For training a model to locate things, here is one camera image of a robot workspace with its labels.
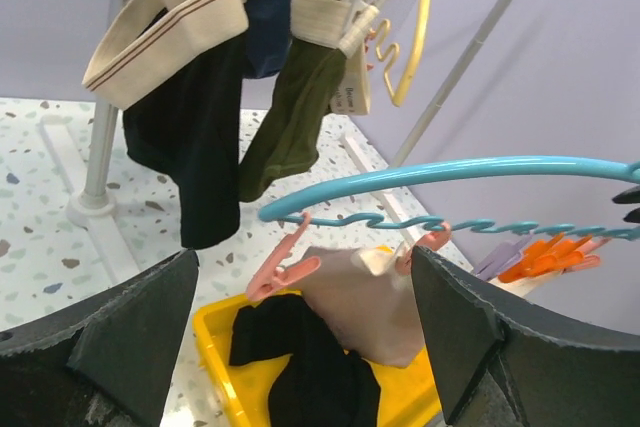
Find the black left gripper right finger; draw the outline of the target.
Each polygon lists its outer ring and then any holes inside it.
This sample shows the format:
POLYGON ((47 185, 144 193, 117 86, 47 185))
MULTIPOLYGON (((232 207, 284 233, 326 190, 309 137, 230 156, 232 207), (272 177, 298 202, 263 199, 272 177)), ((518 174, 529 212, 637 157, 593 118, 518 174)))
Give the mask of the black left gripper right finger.
POLYGON ((447 425, 638 425, 638 336, 532 304, 427 248, 414 248, 411 277, 447 425))

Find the blue round clip hanger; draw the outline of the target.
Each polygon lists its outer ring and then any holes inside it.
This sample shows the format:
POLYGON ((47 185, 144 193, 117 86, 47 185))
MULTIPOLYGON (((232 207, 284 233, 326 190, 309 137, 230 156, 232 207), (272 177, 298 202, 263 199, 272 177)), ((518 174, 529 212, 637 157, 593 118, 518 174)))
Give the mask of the blue round clip hanger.
MULTIPOLYGON (((283 221, 300 224, 301 213, 318 203, 351 195, 382 191, 417 184, 505 176, 575 176, 639 183, 639 164, 571 156, 503 156, 461 159, 419 164, 324 181, 279 198, 258 211, 263 222, 283 221)), ((519 221, 499 226, 491 219, 472 219, 452 226, 454 231, 469 230, 479 234, 513 233, 588 235, 627 241, 639 239, 639 229, 606 228, 600 225, 577 227, 573 224, 542 226, 533 221, 519 221)))

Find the yellow round clip hanger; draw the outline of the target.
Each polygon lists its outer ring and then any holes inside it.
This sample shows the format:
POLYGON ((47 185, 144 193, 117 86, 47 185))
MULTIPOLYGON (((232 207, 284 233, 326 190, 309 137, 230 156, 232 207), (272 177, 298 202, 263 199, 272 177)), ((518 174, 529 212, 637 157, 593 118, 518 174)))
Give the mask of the yellow round clip hanger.
POLYGON ((426 42, 430 4, 431 0, 418 0, 417 2, 412 44, 405 67, 396 86, 392 83, 391 70, 399 58, 400 46, 396 42, 390 43, 386 47, 383 46, 391 33, 391 21, 389 19, 381 20, 372 31, 371 42, 369 43, 370 50, 375 53, 377 61, 384 65, 384 85, 391 103, 396 107, 400 107, 404 103, 421 61, 426 42))

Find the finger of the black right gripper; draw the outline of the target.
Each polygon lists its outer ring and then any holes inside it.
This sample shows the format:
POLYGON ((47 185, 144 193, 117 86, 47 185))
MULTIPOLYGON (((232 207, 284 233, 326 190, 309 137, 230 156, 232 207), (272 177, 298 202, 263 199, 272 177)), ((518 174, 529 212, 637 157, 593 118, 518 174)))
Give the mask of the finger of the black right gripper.
POLYGON ((640 186, 635 186, 614 196, 612 202, 618 205, 630 205, 640 203, 640 186))
POLYGON ((640 222, 640 208, 630 211, 623 218, 625 222, 640 222))

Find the pink beige underwear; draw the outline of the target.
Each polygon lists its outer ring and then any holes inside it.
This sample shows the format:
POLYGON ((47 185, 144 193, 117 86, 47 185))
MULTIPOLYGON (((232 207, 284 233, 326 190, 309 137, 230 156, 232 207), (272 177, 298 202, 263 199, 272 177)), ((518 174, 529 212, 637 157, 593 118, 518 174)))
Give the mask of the pink beige underwear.
POLYGON ((407 367, 424 347, 410 269, 400 260, 401 243, 388 247, 326 249, 310 247, 320 267, 294 284, 342 347, 367 360, 407 367))

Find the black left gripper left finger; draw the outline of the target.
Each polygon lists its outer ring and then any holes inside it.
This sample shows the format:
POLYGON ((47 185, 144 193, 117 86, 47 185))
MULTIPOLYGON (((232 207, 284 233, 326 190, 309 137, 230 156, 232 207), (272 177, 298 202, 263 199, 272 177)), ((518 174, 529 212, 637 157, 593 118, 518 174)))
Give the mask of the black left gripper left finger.
POLYGON ((159 425, 198 276, 197 254, 183 250, 3 331, 2 425, 159 425))

